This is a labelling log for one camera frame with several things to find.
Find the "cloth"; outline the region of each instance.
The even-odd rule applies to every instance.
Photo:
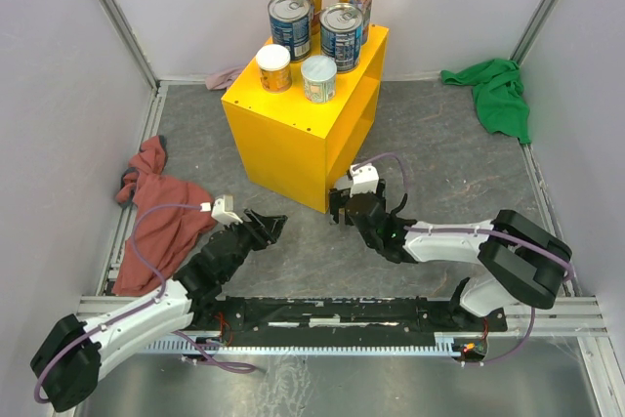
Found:
[[[234,83],[245,67],[233,67],[221,72],[211,73],[206,77],[206,88],[209,90],[227,90]]]
[[[531,142],[527,133],[529,106],[521,96],[523,84],[517,63],[494,59],[458,73],[444,70],[440,78],[448,85],[474,86],[478,119],[486,131],[517,137],[522,144]]]
[[[160,204],[199,205],[213,202],[213,197],[200,186],[161,175],[167,161],[165,140],[160,136],[145,141],[139,153],[128,163],[122,177],[122,189],[115,199],[120,204],[134,203],[137,220],[150,208]],[[183,262],[197,237],[212,229],[217,222],[209,212],[167,208],[149,214],[136,233],[137,246],[144,258],[171,277]],[[142,296],[160,285],[156,277],[139,260],[126,240],[124,259],[113,285],[115,295]]]

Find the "gray floor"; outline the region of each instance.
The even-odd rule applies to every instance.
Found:
[[[168,139],[166,172],[215,195],[234,194],[238,211],[250,207],[289,216],[278,244],[252,253],[227,285],[229,294],[442,297],[478,269],[393,265],[365,249],[354,229],[330,226],[314,210],[249,183],[220,96],[203,86],[170,87],[159,129]],[[468,223],[506,207],[540,221],[517,141],[483,131],[469,89],[384,83],[358,160],[383,151],[395,151],[406,162],[411,191],[405,216]],[[389,183],[391,203],[398,201],[395,163],[376,166]],[[514,345],[510,339],[489,342],[492,355]],[[506,362],[473,369],[427,357],[235,359],[262,371],[231,375],[171,355],[135,355],[99,384],[77,416],[599,415],[575,339],[534,339]]]
[[[246,296],[450,296],[480,267],[453,263],[394,265],[364,246],[354,228],[247,180],[221,105],[223,92],[170,86],[159,134],[167,138],[165,172],[214,195],[231,193],[244,207],[286,214],[278,243],[252,253],[225,287]],[[356,161],[396,152],[410,179],[404,217],[431,223],[469,223],[512,208],[540,215],[516,139],[487,134],[476,119],[469,88],[436,81],[382,84],[375,124]],[[396,164],[376,167],[390,204],[403,194]]]

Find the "yellow table top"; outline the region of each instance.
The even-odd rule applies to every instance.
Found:
[[[254,59],[245,67],[222,100],[324,139],[389,32],[383,26],[371,26],[369,38],[360,51],[360,64],[351,72],[337,74],[337,93],[328,103],[312,103],[304,96],[300,71],[302,62],[291,63],[291,88],[282,93],[270,93],[261,85],[260,71]],[[320,34],[312,37],[312,55],[320,54],[319,41]]]

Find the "blue can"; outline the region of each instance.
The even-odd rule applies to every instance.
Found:
[[[308,0],[271,0],[271,38],[291,53],[291,62],[311,53],[311,3]]]
[[[360,63],[362,12],[351,4],[336,4],[321,13],[321,54],[334,59],[337,72]]]

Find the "yellow box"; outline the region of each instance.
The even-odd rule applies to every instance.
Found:
[[[337,75],[336,96],[324,104],[304,96],[302,63],[291,63],[293,85],[275,94],[263,89],[255,60],[245,67],[222,103],[250,181],[327,210],[328,191],[354,161],[375,119],[388,34],[371,25],[360,64]],[[312,55],[320,54],[319,37],[312,38]]]

